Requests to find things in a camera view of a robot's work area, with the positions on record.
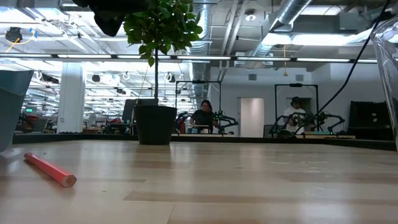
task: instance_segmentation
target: white door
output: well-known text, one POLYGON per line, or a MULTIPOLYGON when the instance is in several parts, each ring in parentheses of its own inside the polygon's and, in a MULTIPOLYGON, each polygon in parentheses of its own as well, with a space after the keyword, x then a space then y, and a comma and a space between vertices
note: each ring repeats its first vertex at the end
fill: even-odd
POLYGON ((264 99, 240 98, 240 136, 262 138, 264 129, 264 99))

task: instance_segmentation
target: white shirt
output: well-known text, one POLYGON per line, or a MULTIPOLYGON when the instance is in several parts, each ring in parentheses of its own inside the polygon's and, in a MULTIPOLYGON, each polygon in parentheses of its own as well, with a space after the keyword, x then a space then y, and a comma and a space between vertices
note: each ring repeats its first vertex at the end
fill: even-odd
MULTIPOLYGON (((285 110, 284 116, 290 116, 293 113, 305 113, 305 110, 303 110, 303 109, 295 109, 293 106, 291 106, 290 108, 287 108, 285 110)), ((297 116, 300 116, 301 118, 304 118, 303 116, 298 115, 298 114, 294 115, 294 117, 297 117, 297 116)), ((299 128, 298 125, 291 126, 289 123, 287 123, 287 126, 286 126, 286 129, 291 131, 291 132, 293 132, 293 133, 296 132, 298 128, 299 128)), ((297 132, 297 134, 302 134, 302 133, 304 133, 304 127, 300 128, 300 130, 297 132)))

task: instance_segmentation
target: black plant pot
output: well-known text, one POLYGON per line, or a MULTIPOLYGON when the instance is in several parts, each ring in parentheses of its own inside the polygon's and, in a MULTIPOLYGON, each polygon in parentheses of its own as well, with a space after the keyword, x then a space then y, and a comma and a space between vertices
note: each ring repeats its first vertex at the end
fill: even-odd
POLYGON ((177 109, 168 106, 136 106, 139 144, 170 144, 177 109))

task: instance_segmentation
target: man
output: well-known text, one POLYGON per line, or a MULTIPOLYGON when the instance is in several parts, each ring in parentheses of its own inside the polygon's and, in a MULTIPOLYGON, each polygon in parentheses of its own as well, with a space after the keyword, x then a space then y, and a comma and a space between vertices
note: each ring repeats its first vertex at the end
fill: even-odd
POLYGON ((197 110, 192 116, 191 125, 207 125, 209 126, 210 133, 213 132, 213 126, 218 128, 218 122, 214 120, 215 114, 213 108, 208 100, 203 100, 200 104, 201 109, 197 110))
MULTIPOLYGON (((305 113, 305 110, 301 109, 301 103, 300 103, 300 98, 299 97, 293 97, 292 102, 290 103, 291 107, 287 108, 284 112, 284 116, 290 116, 293 113, 305 113)), ((300 116, 298 114, 293 115, 293 118, 289 120, 287 123, 286 129, 291 131, 291 132, 296 132, 299 126, 302 124, 297 124, 294 120, 295 119, 303 119, 303 116, 300 116)), ((300 130, 297 132, 297 134, 302 134, 304 133, 304 127, 300 128, 300 130)))

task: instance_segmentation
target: dark shirt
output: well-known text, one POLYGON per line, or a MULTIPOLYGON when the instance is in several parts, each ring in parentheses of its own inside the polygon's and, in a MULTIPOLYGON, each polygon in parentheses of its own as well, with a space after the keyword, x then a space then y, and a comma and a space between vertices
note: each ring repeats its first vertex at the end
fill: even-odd
POLYGON ((191 116, 191 119, 193 119, 195 121, 196 125, 209 125, 209 126, 213 127, 214 117, 215 117, 215 114, 211 111, 206 113, 203 110, 197 110, 191 116))

